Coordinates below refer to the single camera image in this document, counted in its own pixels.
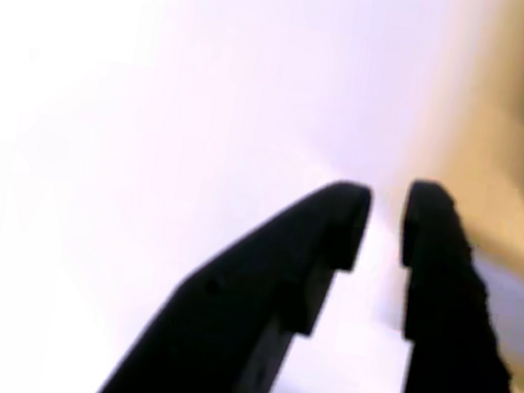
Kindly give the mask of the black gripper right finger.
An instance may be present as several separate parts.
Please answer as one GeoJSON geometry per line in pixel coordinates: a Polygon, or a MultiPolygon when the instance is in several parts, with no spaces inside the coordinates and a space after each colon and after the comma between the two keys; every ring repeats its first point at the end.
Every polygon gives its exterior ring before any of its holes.
{"type": "Polygon", "coordinates": [[[512,393],[489,315],[489,292],[452,197],[413,182],[401,262],[408,270],[404,338],[411,343],[403,393],[512,393]]]}

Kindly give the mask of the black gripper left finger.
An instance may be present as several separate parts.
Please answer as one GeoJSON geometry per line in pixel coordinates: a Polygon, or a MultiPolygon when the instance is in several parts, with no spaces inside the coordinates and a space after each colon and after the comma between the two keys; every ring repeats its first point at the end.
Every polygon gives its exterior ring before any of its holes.
{"type": "Polygon", "coordinates": [[[331,183],[199,267],[98,393],[270,393],[291,341],[311,335],[334,275],[354,268],[371,196],[331,183]]]}

